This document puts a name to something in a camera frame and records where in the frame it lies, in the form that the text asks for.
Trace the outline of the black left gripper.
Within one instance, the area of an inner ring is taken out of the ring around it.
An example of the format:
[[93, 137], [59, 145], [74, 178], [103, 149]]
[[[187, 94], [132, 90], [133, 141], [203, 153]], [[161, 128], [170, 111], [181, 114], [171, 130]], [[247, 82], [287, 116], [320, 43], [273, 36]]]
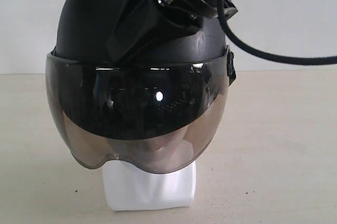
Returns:
[[224, 28], [237, 8], [231, 0], [127, 0], [106, 47], [117, 63], [146, 46], [152, 37], [187, 37], [216, 18]]

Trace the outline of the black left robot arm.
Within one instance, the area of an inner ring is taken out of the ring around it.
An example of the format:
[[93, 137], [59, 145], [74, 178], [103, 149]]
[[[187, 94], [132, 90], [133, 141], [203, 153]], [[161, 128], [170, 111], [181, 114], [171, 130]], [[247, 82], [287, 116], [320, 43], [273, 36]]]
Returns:
[[228, 18], [236, 8], [230, 0], [128, 0], [131, 11], [116, 27], [127, 31], [115, 60], [125, 63], [147, 50], [190, 39], [202, 30], [205, 19]]

